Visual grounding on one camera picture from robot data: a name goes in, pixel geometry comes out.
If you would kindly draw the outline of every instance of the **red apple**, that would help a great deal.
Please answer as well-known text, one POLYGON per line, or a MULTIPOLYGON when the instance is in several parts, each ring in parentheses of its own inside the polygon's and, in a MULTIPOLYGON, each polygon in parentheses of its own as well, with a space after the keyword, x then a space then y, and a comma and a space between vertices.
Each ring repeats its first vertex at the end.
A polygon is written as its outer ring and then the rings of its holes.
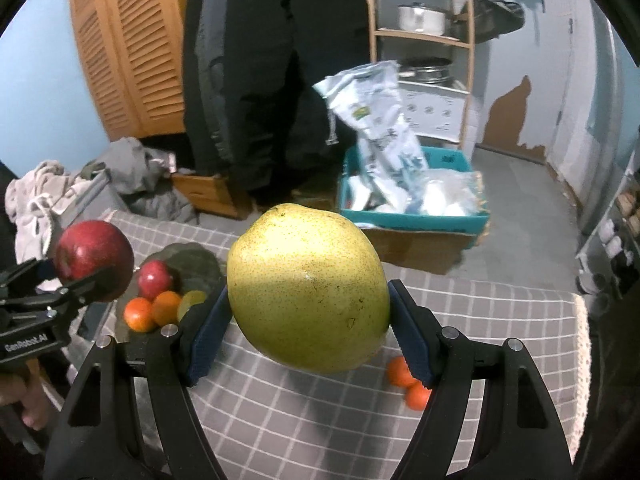
POLYGON ((151 260, 138 273, 138 293, 143 298, 153 301, 158 294, 171 290, 174 277, 171 269, 161 260, 151 260))
POLYGON ((102 220, 87 220, 68 227, 54 255, 54 266, 63 285, 113 266, 115 287, 100 301, 115 300, 127 290, 133 265, 133 249, 127 237, 115 225, 102 220))

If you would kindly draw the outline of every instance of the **floor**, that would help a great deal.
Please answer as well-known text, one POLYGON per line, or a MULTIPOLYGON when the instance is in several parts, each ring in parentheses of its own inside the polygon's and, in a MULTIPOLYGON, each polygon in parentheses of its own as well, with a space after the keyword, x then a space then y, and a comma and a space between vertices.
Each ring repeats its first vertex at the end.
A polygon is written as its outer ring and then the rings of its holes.
MULTIPOLYGON (((575 292, 578 229, 560 184, 544 166, 479 148, 472 165, 484 177, 491 229, 449 276, 575 292)), ((242 234, 257 217, 202 214, 200 224, 242 234)))

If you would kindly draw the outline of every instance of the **gray checkered tablecloth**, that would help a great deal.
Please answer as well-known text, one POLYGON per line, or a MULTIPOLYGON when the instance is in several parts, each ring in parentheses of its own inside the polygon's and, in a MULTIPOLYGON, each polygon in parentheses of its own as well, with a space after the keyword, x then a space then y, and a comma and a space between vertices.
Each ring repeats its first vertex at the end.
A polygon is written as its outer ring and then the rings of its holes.
MULTIPOLYGON (((136 262, 166 245, 196 241, 224 264, 237 235, 115 212, 110 221, 131 241, 136 262)), ((584 428, 590 347, 582 298, 567 292, 450 279, 385 264, 415 301, 443 325, 471 339, 524 341, 538 366, 572 457, 584 428)), ((113 335, 114 315, 103 332, 113 335)), ((76 336, 68 353, 80 364, 88 344, 76 336)), ((209 443, 231 480, 388 479, 406 450, 421 413, 385 378, 401 352, 391 330, 382 350, 356 370, 319 376, 283 367, 261 355, 232 322, 209 375, 191 399, 209 443)), ((466 466, 481 409, 483 381, 474 381, 450 472, 466 466)), ((144 397, 144 388, 140 388, 144 397)), ((146 404, 145 439, 160 446, 146 404)))

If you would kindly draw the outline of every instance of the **white plastic bag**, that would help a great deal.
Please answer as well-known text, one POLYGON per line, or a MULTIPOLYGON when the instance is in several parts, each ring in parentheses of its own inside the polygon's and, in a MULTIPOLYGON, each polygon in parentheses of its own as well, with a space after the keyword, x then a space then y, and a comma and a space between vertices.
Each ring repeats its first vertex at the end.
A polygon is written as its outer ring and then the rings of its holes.
POLYGON ((472 216, 481 209, 475 171, 426 170, 420 213, 432 216, 472 216))
POLYGON ((418 214, 429 167, 402 114, 398 64, 381 61, 344 70, 316 83, 330 114, 358 134, 364 183, 396 212, 418 214))

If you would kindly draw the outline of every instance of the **pear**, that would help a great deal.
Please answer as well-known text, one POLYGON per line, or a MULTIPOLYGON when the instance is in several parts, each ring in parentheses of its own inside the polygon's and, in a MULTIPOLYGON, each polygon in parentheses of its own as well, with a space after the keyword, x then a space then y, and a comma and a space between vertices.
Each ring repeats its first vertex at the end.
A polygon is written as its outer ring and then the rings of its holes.
POLYGON ((187 314, 189 309, 193 305, 204 303, 207 299, 207 293, 203 290, 190 290, 183 297, 180 305, 178 306, 178 321, 182 321, 182 318, 187 314))
POLYGON ((293 368, 357 368, 389 327, 380 259, 362 231, 336 213, 297 204, 269 209, 231 247, 227 286, 248 341, 293 368))

